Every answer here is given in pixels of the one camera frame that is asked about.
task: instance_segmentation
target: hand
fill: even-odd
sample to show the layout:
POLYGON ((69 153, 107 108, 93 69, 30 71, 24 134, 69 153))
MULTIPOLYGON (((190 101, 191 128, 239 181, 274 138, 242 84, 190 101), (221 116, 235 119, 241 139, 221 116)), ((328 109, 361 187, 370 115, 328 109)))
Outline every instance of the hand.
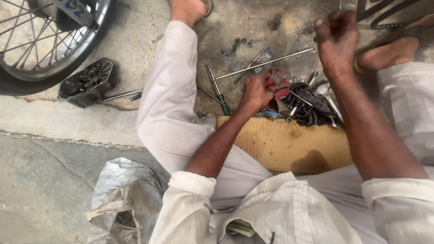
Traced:
POLYGON ((354 54, 360 41, 357 18, 354 11, 333 11, 329 20, 319 18, 315 22, 319 59, 324 74, 334 80, 345 74, 353 74, 354 54))
POLYGON ((243 99, 241 100, 240 109, 252 114, 268 105, 274 98, 274 92, 277 86, 270 85, 265 87, 265 80, 271 75, 270 71, 259 73, 251 78, 246 79, 243 99))

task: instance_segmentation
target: cardboard sheet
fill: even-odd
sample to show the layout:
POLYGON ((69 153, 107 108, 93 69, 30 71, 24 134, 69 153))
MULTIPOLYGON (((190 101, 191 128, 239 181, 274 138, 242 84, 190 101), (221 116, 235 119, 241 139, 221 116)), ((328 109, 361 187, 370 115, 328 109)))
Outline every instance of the cardboard sheet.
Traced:
MULTIPOLYGON (((219 116, 217 126, 230 117, 219 116)), ((237 136, 243 149, 272 173, 323 173, 352 164, 343 129, 299 126, 296 121, 251 118, 237 136)))

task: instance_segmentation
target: screwdriver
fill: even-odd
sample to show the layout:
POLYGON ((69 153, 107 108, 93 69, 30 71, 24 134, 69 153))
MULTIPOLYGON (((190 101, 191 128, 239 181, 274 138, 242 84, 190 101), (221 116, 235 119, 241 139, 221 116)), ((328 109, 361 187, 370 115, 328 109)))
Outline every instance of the screwdriver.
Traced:
MULTIPOLYGON (((220 102, 222 102, 223 104, 227 105, 226 102, 224 101, 223 94, 220 93, 220 90, 218 89, 217 83, 214 80, 214 76, 213 76, 213 74, 211 72, 210 66, 208 64, 206 64, 205 67, 207 68, 208 76, 210 77, 211 84, 213 86, 214 92, 216 93, 216 97, 220 100, 220 102)), ((221 108, 223 109, 224 115, 226 115, 226 116, 230 115, 230 111, 227 109, 227 107, 221 105, 221 108)))

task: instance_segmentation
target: sandal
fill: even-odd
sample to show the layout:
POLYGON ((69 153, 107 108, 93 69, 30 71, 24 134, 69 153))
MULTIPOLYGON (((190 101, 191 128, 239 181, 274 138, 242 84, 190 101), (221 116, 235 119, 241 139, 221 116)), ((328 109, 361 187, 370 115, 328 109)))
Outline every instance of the sandal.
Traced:
POLYGON ((423 19, 424 17, 429 16, 429 15, 432 15, 434 18, 434 13, 422 16, 411 23, 408 23, 406 25, 399 27, 391 35, 380 40, 379 42, 376 42, 376 43, 372 44, 371 46, 368 46, 367 48, 364 48, 361 51, 359 51, 358 54, 356 55, 356 57, 354 58, 355 70, 360 74, 370 73, 370 71, 364 70, 363 68, 361 68, 358 65, 359 57, 371 49, 388 45, 388 44, 390 44, 390 43, 392 43, 398 39, 404 38, 404 37, 416 37, 419 40, 419 47, 418 47, 418 49, 414 55, 417 56, 417 55, 421 54, 422 51, 424 50, 424 48, 434 40, 434 24, 432 24, 430 26, 425 26, 425 25, 413 26, 413 27, 410 27, 408 29, 407 29, 407 27, 409 25, 412 25, 412 24, 420 21, 421 19, 423 19))
POLYGON ((201 0, 201 2, 203 2, 203 4, 205 5, 206 12, 205 12, 205 17, 204 18, 206 18, 213 11, 214 3, 213 3, 213 0, 201 0))

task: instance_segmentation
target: green screwdriver handle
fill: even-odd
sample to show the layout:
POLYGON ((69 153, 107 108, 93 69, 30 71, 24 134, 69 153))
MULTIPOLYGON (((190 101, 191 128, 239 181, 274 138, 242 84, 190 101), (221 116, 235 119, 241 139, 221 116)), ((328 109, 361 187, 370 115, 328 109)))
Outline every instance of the green screwdriver handle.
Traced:
MULTIPOLYGON (((218 96, 218 99, 220 100, 220 102, 226 104, 226 102, 224 101, 224 96, 223 96, 223 94, 219 95, 219 96, 218 96)), ((230 115, 230 111, 229 111, 229 109, 227 109, 227 107, 225 107, 225 106, 222 105, 221 108, 223 108, 223 113, 224 113, 224 115, 226 115, 226 116, 229 116, 229 115, 230 115)))

